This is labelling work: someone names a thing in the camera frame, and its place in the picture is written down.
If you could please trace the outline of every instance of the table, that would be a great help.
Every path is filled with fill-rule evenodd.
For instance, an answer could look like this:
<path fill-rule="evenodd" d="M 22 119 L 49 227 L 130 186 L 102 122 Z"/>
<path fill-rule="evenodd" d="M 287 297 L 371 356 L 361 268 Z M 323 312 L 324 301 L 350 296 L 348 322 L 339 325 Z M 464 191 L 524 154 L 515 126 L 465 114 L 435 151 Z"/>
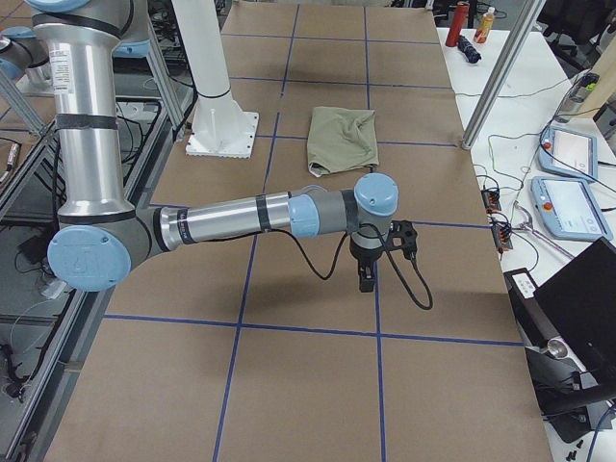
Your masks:
<path fill-rule="evenodd" d="M 311 110 L 375 109 L 436 306 L 384 260 L 375 294 L 348 254 L 322 283 L 278 235 L 157 257 L 115 291 L 46 460 L 549 460 L 431 14 L 239 3 L 223 42 L 252 157 L 184 140 L 152 203 L 348 188 L 367 170 L 307 172 Z M 305 242 L 319 268 L 338 239 Z"/>
<path fill-rule="evenodd" d="M 471 40 L 474 30 L 463 30 L 463 35 Z M 464 56 L 456 48 L 448 48 L 444 45 L 447 37 L 447 29 L 438 29 L 439 39 L 443 46 L 443 53 L 447 62 L 449 77 L 453 90 L 456 92 L 456 103 L 462 123 L 466 126 L 473 110 L 475 109 L 478 96 L 468 96 L 466 94 L 481 93 L 488 77 L 493 69 L 494 63 L 508 36 L 507 31 L 491 31 L 488 41 L 476 46 L 482 56 L 482 60 L 477 65 L 469 64 Z M 498 175 L 492 170 L 492 161 L 489 153 L 488 137 L 493 134 L 504 135 L 507 137 L 517 137 L 525 133 L 538 133 L 552 118 L 563 95 L 570 88 L 569 80 L 566 78 L 560 64 L 554 57 L 545 39 L 539 32 L 532 32 L 522 49 L 511 73 L 509 74 L 500 95 L 517 95 L 535 93 L 540 89 L 552 87 L 550 90 L 542 91 L 532 96 L 519 98 L 499 98 L 488 117 L 484 127 L 477 138 L 472 149 L 475 172 L 480 175 L 487 168 L 488 174 L 494 176 L 501 186 L 517 188 L 519 183 L 514 180 Z M 554 124 L 564 126 L 567 129 L 587 133 L 595 136 L 598 141 L 599 159 L 613 163 L 614 154 L 605 142 L 601 132 L 595 122 L 588 118 L 574 118 L 567 124 Z M 541 219 L 533 206 L 529 192 L 530 178 L 535 176 L 553 176 L 539 169 L 538 163 L 533 159 L 535 148 L 538 144 L 538 137 L 529 136 L 520 140 L 493 139 L 494 159 L 497 169 L 508 174 L 522 177 L 523 166 L 530 166 L 526 184 L 519 197 L 513 192 L 503 192 L 500 202 L 505 214 L 512 219 L 514 224 L 520 222 L 519 213 L 513 213 L 513 201 L 516 197 L 520 203 L 531 211 L 535 228 L 549 234 L 543 226 Z M 616 171 L 610 168 L 601 167 L 599 178 L 608 185 L 616 184 Z M 593 194 L 602 207 L 611 207 L 616 203 L 614 193 L 606 190 L 600 185 L 591 186 Z M 607 213 L 605 217 L 612 230 L 616 230 L 616 215 Z M 547 281 L 560 268 L 568 263 L 568 260 L 561 254 L 555 252 L 531 236 L 529 239 L 539 250 L 539 264 L 532 272 L 533 278 L 541 285 Z M 520 239 L 513 238 L 514 250 L 505 252 L 501 261 L 503 271 L 515 270 L 518 268 L 530 268 L 534 264 L 534 252 L 530 246 Z M 590 243 L 579 243 L 572 241 L 558 241 L 563 247 L 578 255 Z M 570 450 L 577 449 L 574 445 L 564 445 L 553 431 L 550 425 L 546 426 L 550 435 L 552 454 L 554 460 L 561 460 L 566 457 Z M 588 449 L 589 438 L 585 438 L 585 449 L 577 449 L 577 457 L 585 457 Z M 593 457 L 594 462 L 608 461 L 613 459 L 616 453 L 616 431 L 604 431 L 600 435 L 597 450 Z"/>

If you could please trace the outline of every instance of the white table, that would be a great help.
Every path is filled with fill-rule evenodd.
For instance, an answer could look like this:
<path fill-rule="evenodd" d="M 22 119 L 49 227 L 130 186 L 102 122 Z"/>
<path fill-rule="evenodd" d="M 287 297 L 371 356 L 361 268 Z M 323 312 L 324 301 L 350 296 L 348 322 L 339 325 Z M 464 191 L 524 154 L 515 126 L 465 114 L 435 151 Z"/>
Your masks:
<path fill-rule="evenodd" d="M 472 40 L 474 32 L 474 30 L 463 30 L 462 34 L 467 39 Z M 479 99 L 478 95 L 483 91 L 502 46 L 506 41 L 508 32 L 492 31 L 486 43 L 475 46 L 481 54 L 481 61 L 478 64 L 469 64 L 457 48 L 449 48 L 444 45 L 448 29 L 439 29 L 438 33 L 454 91 L 456 93 L 477 95 L 467 96 L 458 94 L 456 96 L 458 111 L 462 118 L 462 123 L 466 127 Z M 500 95 L 534 93 L 537 90 L 551 87 L 558 82 L 564 82 L 561 82 L 551 90 L 545 90 L 533 96 L 499 98 L 495 103 L 488 120 L 473 146 L 472 156 L 473 162 L 476 165 L 484 166 L 487 169 L 487 174 L 498 180 L 501 187 L 518 188 L 520 183 L 493 171 L 489 155 L 488 137 L 490 135 L 517 137 L 525 133 L 539 133 L 552 118 L 560 100 L 571 85 L 568 80 L 565 81 L 566 78 L 567 76 L 552 54 L 543 36 L 538 32 L 530 33 L 505 85 L 500 91 Z M 567 129 L 595 136 L 598 141 L 599 159 L 610 163 L 616 162 L 616 157 L 605 142 L 592 118 L 575 118 L 565 126 Z M 524 188 L 519 194 L 512 191 L 501 192 L 500 204 L 503 212 L 511 219 L 514 225 L 522 220 L 519 212 L 513 213 L 513 202 L 517 197 L 520 204 L 531 212 L 535 228 L 549 235 L 534 208 L 529 191 L 530 178 L 534 176 L 553 176 L 542 171 L 537 160 L 533 160 L 539 137 L 528 136 L 515 141 L 495 138 L 492 138 L 492 140 L 495 165 L 498 170 L 522 178 L 525 166 L 530 167 Z M 485 174 L 482 167 L 475 167 L 475 171 L 478 175 Z M 609 186 L 616 187 L 616 168 L 600 167 L 599 179 Z M 483 178 L 479 178 L 479 184 L 483 184 Z M 493 183 L 487 180 L 486 186 L 492 185 Z M 615 193 L 596 184 L 591 186 L 591 190 L 599 205 L 603 208 L 616 206 Z M 606 213 L 605 217 L 612 231 L 616 231 L 616 211 Z M 532 272 L 532 276 L 541 285 L 566 265 L 568 259 L 532 236 L 525 235 L 525 237 L 532 241 L 539 251 L 539 263 Z M 574 255 L 578 255 L 584 248 L 590 245 L 590 243 L 573 241 L 558 241 L 558 243 Z M 502 270 L 532 267 L 535 261 L 535 253 L 532 248 L 517 237 L 513 237 L 513 245 L 514 249 L 505 252 L 503 255 L 501 261 Z M 586 460 L 592 434 L 584 438 L 582 449 L 577 449 L 573 444 L 567 445 L 563 443 L 551 425 L 546 424 L 546 431 L 550 438 L 554 461 L 561 462 L 569 451 L 574 449 L 577 450 L 577 461 Z M 614 454 L 616 454 L 616 430 L 601 432 L 592 462 L 613 462 L 616 458 Z"/>

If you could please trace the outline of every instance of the green cloth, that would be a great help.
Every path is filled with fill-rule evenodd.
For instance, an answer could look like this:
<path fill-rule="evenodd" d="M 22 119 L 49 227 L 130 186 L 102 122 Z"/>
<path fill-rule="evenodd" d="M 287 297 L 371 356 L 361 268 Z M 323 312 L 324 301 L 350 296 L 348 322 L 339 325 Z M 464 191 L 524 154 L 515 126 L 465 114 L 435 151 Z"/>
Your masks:
<path fill-rule="evenodd" d="M 374 111 L 317 107 L 308 135 L 308 170 L 320 177 L 378 166 Z"/>

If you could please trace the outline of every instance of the white vertical pole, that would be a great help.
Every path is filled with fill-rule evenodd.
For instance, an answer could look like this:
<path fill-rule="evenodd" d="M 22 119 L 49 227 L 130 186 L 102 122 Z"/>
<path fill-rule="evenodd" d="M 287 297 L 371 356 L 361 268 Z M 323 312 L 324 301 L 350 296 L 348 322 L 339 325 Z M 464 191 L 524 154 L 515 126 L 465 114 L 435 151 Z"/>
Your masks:
<path fill-rule="evenodd" d="M 214 0 L 173 0 L 199 92 L 187 153 L 250 157 L 259 115 L 233 99 Z"/>

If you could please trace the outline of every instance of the bottle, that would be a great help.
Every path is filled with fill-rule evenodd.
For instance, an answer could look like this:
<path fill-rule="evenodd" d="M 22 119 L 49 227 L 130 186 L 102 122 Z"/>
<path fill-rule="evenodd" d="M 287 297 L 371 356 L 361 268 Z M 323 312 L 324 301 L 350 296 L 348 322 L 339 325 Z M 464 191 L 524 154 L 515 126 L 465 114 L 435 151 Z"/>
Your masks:
<path fill-rule="evenodd" d="M 445 40 L 446 46 L 457 46 L 458 38 L 460 37 L 460 31 L 464 20 L 469 15 L 469 2 L 458 2 L 455 7 L 455 13 L 453 14 L 453 21 L 449 26 L 449 33 L 447 34 L 447 40 Z"/>
<path fill-rule="evenodd" d="M 488 12 L 484 13 L 481 17 L 481 22 L 479 23 L 479 27 L 475 32 L 475 37 L 473 40 L 475 43 L 485 43 L 485 40 L 488 39 L 488 34 L 490 34 L 490 29 L 492 29 L 492 24 L 496 17 L 494 16 L 494 7 L 488 8 Z"/>

